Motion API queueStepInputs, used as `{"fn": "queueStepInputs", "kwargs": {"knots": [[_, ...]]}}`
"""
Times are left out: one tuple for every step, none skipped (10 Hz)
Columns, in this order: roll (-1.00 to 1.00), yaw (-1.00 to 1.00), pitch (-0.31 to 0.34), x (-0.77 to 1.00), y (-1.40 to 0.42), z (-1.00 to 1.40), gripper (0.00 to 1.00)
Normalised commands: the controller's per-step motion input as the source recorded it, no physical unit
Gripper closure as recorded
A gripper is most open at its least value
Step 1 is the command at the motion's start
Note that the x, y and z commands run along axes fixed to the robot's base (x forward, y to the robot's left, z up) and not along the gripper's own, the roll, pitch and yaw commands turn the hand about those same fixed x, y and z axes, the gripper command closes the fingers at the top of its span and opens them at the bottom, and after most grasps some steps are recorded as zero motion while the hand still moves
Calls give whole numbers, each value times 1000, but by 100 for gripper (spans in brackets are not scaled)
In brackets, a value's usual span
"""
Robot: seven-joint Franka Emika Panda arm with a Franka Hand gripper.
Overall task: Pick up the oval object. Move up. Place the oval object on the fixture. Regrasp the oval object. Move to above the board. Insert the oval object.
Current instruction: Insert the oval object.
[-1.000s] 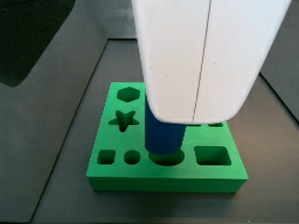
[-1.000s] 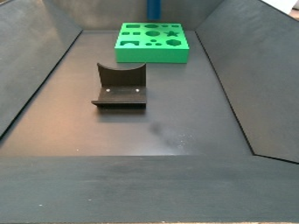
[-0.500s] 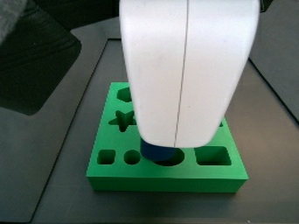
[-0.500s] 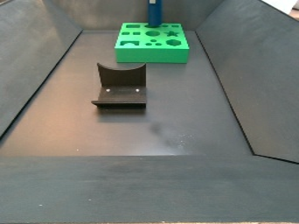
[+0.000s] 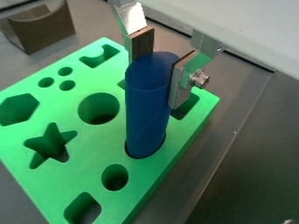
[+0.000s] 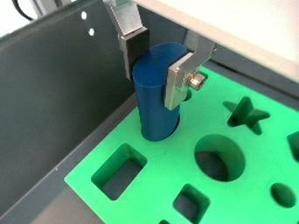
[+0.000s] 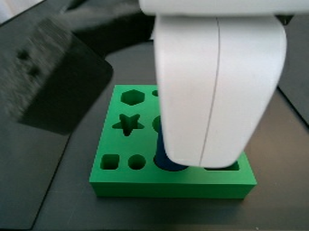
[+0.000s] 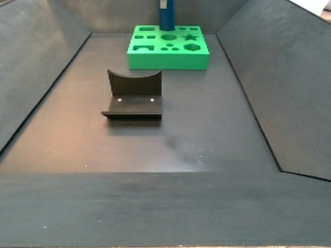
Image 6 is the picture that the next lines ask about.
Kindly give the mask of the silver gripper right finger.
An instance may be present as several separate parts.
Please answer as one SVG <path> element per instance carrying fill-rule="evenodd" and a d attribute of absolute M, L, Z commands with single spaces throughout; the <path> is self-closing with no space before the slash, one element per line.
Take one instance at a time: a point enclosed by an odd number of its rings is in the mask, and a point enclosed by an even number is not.
<path fill-rule="evenodd" d="M 208 76 L 200 72 L 201 66 L 212 58 L 218 44 L 194 31 L 185 37 L 188 53 L 169 66 L 165 89 L 165 106 L 174 110 L 186 99 L 189 88 L 200 90 Z"/>

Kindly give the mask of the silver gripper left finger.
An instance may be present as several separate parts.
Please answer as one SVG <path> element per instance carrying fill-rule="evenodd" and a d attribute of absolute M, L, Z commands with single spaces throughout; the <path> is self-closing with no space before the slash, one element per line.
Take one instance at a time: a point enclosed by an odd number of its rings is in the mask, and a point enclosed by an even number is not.
<path fill-rule="evenodd" d="M 103 0 L 118 32 L 125 54 L 126 77 L 133 80 L 134 65 L 150 48 L 150 30 L 143 26 L 138 5 L 131 0 Z"/>

